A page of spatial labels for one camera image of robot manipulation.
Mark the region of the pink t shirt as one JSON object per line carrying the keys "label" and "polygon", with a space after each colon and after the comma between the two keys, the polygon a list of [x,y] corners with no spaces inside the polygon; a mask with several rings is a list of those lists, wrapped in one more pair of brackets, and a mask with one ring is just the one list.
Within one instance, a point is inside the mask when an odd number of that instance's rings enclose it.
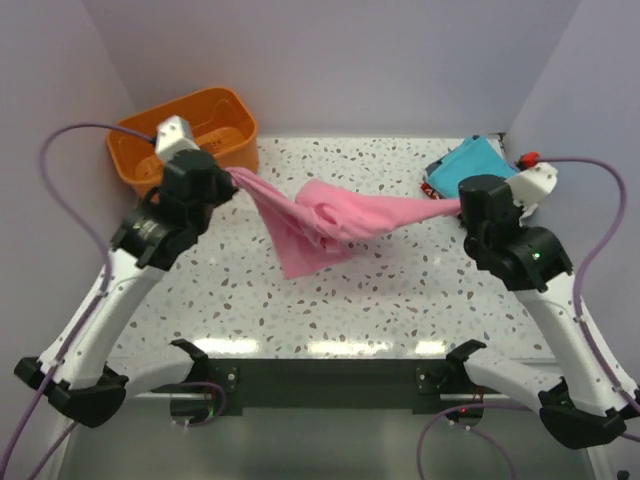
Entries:
{"label": "pink t shirt", "polygon": [[370,196],[317,179],[308,181],[290,199],[248,169],[227,171],[254,201],[287,279],[348,260],[350,243],[367,242],[407,225],[460,212],[457,199]]}

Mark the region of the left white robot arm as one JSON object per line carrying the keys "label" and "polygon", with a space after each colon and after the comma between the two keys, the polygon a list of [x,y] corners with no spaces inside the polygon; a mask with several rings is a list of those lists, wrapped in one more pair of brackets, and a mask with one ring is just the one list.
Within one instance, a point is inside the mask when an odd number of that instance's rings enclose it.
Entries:
{"label": "left white robot arm", "polygon": [[169,359],[135,373],[114,370],[107,359],[148,293],[207,231],[213,210],[237,191],[208,152],[176,153],[160,185],[118,227],[103,271],[65,330],[40,356],[20,359],[15,375],[60,414],[89,428],[106,423],[139,393],[175,384],[185,392],[204,387],[209,357],[185,339],[171,341]]}

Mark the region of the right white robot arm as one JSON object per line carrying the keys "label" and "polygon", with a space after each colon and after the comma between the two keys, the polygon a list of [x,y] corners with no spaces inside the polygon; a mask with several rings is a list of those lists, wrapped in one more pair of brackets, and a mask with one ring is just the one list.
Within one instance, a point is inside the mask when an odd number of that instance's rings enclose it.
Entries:
{"label": "right white robot arm", "polygon": [[638,384],[614,360],[581,300],[560,240],[544,227],[521,223],[523,211],[509,182],[473,176],[459,185],[464,249],[481,271],[498,278],[535,321],[560,374],[512,361],[469,340],[451,350],[445,379],[459,393],[474,386],[499,391],[536,412],[563,446],[605,445],[637,417]]}

